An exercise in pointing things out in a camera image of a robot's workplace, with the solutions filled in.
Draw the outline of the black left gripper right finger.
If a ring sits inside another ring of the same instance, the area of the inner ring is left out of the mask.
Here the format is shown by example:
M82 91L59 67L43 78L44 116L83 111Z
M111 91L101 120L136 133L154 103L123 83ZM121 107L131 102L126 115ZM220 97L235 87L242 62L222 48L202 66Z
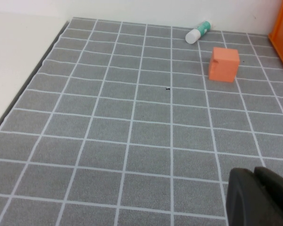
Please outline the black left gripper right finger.
M269 204L264 221L267 226L283 226L283 177L265 167L254 169Z

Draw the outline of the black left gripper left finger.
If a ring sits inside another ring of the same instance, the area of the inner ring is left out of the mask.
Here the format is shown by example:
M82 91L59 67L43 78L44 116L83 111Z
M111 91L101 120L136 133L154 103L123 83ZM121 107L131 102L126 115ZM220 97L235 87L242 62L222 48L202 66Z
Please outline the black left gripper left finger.
M254 172L233 168L227 189L227 218L230 226L266 226L269 204Z

